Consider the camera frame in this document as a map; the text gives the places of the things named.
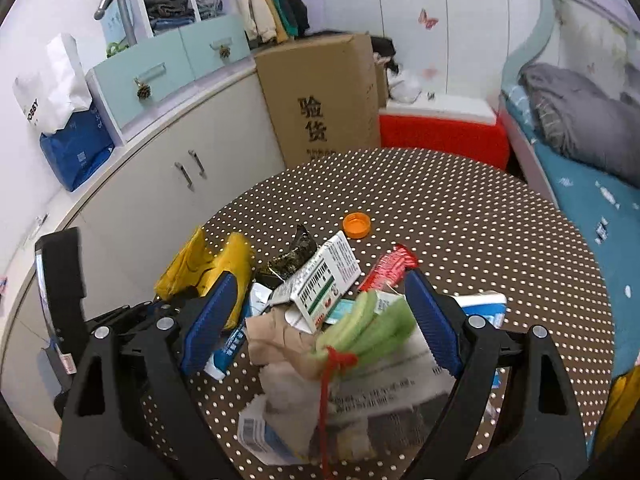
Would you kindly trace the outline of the long white cabinet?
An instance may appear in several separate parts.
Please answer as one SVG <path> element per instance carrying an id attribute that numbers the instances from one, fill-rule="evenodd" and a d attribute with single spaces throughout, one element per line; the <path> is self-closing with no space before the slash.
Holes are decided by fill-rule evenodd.
<path id="1" fill-rule="evenodd" d="M 194 230 L 236 196 L 282 171 L 256 68 L 248 63 L 186 100 L 118 148 L 73 193 L 59 192 L 38 230 L 76 226 L 93 316 L 151 297 Z M 1 307 L 1 393 L 41 445 L 58 434 L 58 381 L 35 278 L 35 242 L 17 249 Z"/>

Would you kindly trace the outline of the blue white tube package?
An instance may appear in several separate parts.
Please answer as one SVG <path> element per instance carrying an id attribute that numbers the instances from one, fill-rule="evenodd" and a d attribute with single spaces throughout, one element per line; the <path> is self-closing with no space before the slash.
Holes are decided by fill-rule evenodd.
<path id="1" fill-rule="evenodd" d="M 267 307 L 272 290 L 265 285 L 254 283 L 245 295 L 238 325 L 224 338 L 224 343 L 208 359 L 204 372 L 215 380 L 223 380 L 232 367 L 246 341 L 246 320 L 262 315 Z"/>

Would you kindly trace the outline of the white blue carton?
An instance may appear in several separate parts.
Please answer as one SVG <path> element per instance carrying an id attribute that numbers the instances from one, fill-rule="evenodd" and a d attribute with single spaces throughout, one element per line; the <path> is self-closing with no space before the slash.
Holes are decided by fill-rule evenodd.
<path id="1" fill-rule="evenodd" d="M 495 328 L 501 328 L 506 318 L 506 296 L 500 292 L 482 292 L 475 295 L 454 296 L 467 316 L 482 316 Z"/>

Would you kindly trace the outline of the yellow garment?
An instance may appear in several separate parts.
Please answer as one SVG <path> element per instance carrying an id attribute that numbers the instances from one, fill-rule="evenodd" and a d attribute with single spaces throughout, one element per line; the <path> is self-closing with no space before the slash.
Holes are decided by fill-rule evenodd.
<path id="1" fill-rule="evenodd" d="M 620 433 L 640 398 L 640 367 L 617 377 L 594 438 L 593 456 L 601 455 Z"/>

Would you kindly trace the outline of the white barcode package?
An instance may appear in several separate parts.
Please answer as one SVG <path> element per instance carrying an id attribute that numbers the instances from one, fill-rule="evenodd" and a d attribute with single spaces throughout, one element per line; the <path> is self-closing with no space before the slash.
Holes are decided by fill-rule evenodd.
<path id="1" fill-rule="evenodd" d="M 267 466 L 318 462 L 320 384 L 288 362 L 264 366 L 258 378 L 262 394 L 240 413 L 239 442 Z"/>

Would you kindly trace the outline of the blue plastic package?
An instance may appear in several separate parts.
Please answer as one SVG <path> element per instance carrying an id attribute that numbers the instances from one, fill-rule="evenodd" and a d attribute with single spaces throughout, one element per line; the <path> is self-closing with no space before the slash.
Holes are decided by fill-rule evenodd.
<path id="1" fill-rule="evenodd" d="M 86 182 L 110 158 L 115 148 L 94 105 L 84 112 L 74 113 L 66 126 L 56 133 L 42 134 L 39 145 L 58 182 L 68 192 Z"/>

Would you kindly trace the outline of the crumpled beige tissue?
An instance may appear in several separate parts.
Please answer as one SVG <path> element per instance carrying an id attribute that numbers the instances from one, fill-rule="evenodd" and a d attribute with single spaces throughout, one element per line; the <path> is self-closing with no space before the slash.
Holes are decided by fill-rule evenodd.
<path id="1" fill-rule="evenodd" d="M 320 377 L 324 361 L 311 355 L 316 336 L 292 326 L 285 318 L 285 308 L 276 307 L 248 318 L 246 340 L 253 365 L 288 362 L 305 379 Z"/>

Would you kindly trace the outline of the brown polka dot tablecloth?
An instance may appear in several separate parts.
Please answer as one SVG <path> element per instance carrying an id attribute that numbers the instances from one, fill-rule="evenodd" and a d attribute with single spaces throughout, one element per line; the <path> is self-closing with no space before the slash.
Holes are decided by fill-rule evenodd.
<path id="1" fill-rule="evenodd" d="M 238 231 L 258 263 L 283 254 L 296 226 L 323 242 L 354 211 L 370 233 L 352 243 L 363 272 L 385 255 L 417 266 L 447 294 L 501 292 L 506 328 L 550 333 L 575 390 L 584 445 L 601 416 L 613 369 L 608 292 L 584 237 L 561 211 L 491 166 L 427 150 L 364 150 L 286 170 L 240 195 L 204 224 L 221 248 Z"/>

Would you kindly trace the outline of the dark green snack wrapper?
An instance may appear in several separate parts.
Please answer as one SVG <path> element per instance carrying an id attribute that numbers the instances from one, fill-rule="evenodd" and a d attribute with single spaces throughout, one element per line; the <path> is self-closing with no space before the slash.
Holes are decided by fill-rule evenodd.
<path id="1" fill-rule="evenodd" d="M 270 289 L 276 289 L 300 270 L 316 253 L 318 245 L 314 237 L 299 224 L 292 242 L 286 251 L 258 266 L 255 281 Z"/>

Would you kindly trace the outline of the teal bed mattress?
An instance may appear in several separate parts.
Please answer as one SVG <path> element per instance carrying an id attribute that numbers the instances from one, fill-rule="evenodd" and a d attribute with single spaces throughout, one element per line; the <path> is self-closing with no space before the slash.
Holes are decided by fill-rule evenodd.
<path id="1" fill-rule="evenodd" d="M 613 315 L 613 375 L 623 375 L 639 355 L 639 190 L 544 144 L 518 84 L 501 91 L 499 116 L 528 185 L 574 223 L 596 257 Z"/>

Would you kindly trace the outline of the orange bottle cap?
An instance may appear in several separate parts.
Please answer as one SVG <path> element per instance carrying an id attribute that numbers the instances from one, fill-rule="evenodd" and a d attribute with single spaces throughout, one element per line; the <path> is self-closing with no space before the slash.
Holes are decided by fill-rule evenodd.
<path id="1" fill-rule="evenodd" d="M 362 240 L 371 232 L 371 219 L 361 211 L 346 214 L 342 221 L 345 235 L 351 240 Z"/>

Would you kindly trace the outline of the red white storage box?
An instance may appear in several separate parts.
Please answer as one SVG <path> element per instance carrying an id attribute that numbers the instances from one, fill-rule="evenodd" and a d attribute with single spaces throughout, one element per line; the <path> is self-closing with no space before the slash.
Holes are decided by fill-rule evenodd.
<path id="1" fill-rule="evenodd" d="M 389 100 L 380 110 L 384 148 L 424 148 L 506 170 L 511 148 L 506 128 L 482 99 L 422 94 L 411 104 Z"/>

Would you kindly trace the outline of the grey folded blanket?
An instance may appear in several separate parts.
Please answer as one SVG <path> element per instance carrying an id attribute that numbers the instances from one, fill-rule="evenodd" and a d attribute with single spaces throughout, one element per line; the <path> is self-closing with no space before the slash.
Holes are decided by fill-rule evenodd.
<path id="1" fill-rule="evenodd" d="M 521 71 L 544 142 L 566 158 L 639 185 L 639 109 L 586 76 L 547 63 Z"/>

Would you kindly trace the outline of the metal stair handrail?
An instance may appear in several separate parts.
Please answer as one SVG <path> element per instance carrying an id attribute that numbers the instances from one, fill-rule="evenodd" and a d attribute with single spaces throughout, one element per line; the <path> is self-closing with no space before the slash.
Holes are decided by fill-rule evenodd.
<path id="1" fill-rule="evenodd" d="M 98 8 L 93 14 L 93 18 L 98 22 L 102 21 L 112 1 L 116 2 L 119 23 L 122 25 L 126 43 L 129 47 L 132 47 L 137 43 L 137 39 L 136 34 L 134 33 L 134 26 L 132 26 L 127 0 L 100 0 Z"/>

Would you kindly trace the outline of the hanging clothes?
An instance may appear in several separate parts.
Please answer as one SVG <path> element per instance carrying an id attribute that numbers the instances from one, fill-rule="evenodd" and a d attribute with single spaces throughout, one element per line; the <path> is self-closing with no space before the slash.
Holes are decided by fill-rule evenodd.
<path id="1" fill-rule="evenodd" d="M 303 38 L 310 29 L 303 0 L 235 0 L 251 48 Z"/>

